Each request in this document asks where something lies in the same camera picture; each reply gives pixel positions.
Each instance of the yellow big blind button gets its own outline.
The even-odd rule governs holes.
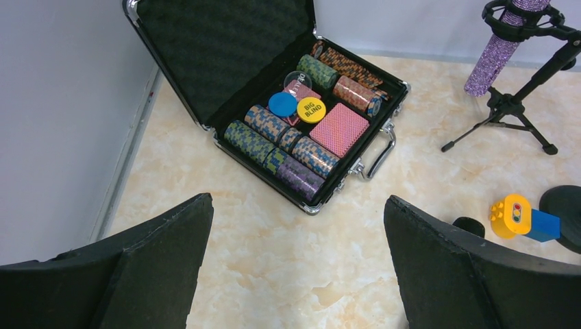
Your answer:
[[[297,106],[297,114],[306,123],[317,123],[327,114],[325,104],[315,97],[303,98]]]

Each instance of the yellow toy block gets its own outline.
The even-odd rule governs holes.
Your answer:
[[[491,226],[503,239],[524,235],[532,227],[532,208],[522,195],[511,194],[491,207]]]

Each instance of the lego block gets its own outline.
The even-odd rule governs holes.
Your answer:
[[[503,239],[512,239],[517,234],[531,230],[531,206],[525,197],[511,194],[491,207],[491,227]]]
[[[559,239],[561,236],[560,219],[557,216],[533,209],[531,230],[524,235],[538,242]]]

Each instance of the blue button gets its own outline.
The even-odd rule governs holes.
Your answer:
[[[269,99],[269,110],[277,117],[288,118],[297,111],[297,99],[289,93],[276,93]]]

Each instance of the case lid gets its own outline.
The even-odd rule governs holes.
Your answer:
[[[169,83],[203,125],[229,99],[251,97],[241,90],[314,29],[312,0],[124,1]]]

